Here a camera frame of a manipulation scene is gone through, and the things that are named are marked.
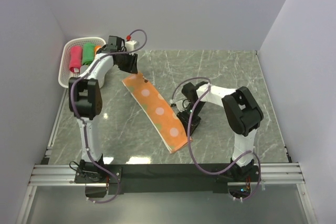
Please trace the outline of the orange patterned towel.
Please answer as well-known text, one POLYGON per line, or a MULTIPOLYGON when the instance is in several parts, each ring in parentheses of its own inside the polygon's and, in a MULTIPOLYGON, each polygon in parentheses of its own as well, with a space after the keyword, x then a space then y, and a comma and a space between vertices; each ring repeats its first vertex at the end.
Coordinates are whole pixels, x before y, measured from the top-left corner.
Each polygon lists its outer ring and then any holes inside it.
POLYGON ((154 85, 140 72, 126 77, 122 83, 147 115, 167 150, 172 154, 183 148, 187 144, 184 126, 154 85))

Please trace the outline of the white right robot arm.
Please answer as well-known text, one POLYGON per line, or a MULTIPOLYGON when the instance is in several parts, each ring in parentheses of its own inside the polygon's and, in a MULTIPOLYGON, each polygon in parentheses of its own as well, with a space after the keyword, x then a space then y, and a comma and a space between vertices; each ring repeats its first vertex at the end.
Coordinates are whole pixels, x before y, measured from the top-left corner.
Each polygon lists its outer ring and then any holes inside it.
POLYGON ((213 86, 209 82, 196 85, 183 85, 182 94, 189 102, 188 106, 179 110, 177 118, 182 122, 186 135, 190 156, 196 168, 207 175, 226 175, 238 182, 253 175, 260 175, 260 159, 254 152, 254 141, 263 112, 247 87, 229 89, 213 86), (197 163, 191 149, 191 135, 199 126, 198 115, 205 103, 211 103, 224 109, 228 124, 234 132, 234 152, 230 164, 219 171, 207 171, 197 163))

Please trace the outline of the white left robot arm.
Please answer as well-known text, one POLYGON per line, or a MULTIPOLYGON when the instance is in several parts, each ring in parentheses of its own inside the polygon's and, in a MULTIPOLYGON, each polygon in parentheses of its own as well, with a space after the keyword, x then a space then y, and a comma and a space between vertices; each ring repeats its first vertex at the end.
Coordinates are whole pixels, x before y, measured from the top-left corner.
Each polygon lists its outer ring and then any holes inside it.
POLYGON ((82 63, 76 68, 78 76, 71 77, 68 83, 69 109, 80 128, 82 145, 75 176, 77 183, 119 182, 120 173, 113 173, 104 163, 98 142, 98 116, 103 107, 100 89, 104 85, 105 75, 114 66, 126 73, 137 73, 136 51, 140 48, 131 36, 126 39, 110 36, 104 45, 86 43, 81 47, 82 63))

